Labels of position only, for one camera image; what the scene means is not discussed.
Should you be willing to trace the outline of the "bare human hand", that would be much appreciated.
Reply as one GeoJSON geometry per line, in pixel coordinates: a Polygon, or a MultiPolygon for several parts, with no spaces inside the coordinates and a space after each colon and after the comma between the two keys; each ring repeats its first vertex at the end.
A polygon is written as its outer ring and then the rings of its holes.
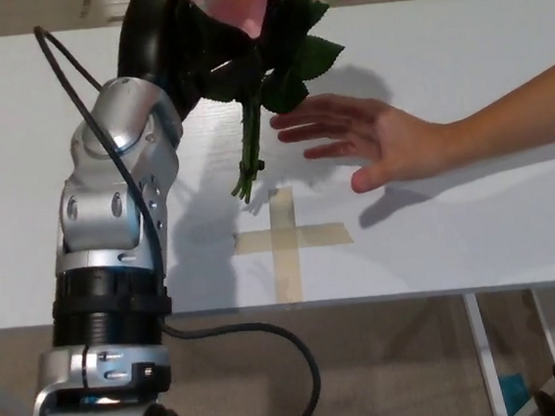
{"type": "Polygon", "coordinates": [[[337,94],[305,99],[292,112],[271,118],[283,143],[326,139],[307,148],[306,159],[359,158],[351,188],[367,193],[389,182],[419,180],[444,171],[444,128],[377,99],[337,94]]]}

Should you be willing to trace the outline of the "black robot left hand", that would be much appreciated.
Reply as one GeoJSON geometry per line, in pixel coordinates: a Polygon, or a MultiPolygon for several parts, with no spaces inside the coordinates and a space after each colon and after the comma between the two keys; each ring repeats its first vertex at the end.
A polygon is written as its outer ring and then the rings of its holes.
{"type": "Polygon", "coordinates": [[[117,75],[153,82],[185,119],[203,98],[242,101],[263,78],[245,0],[129,0],[117,75]]]}

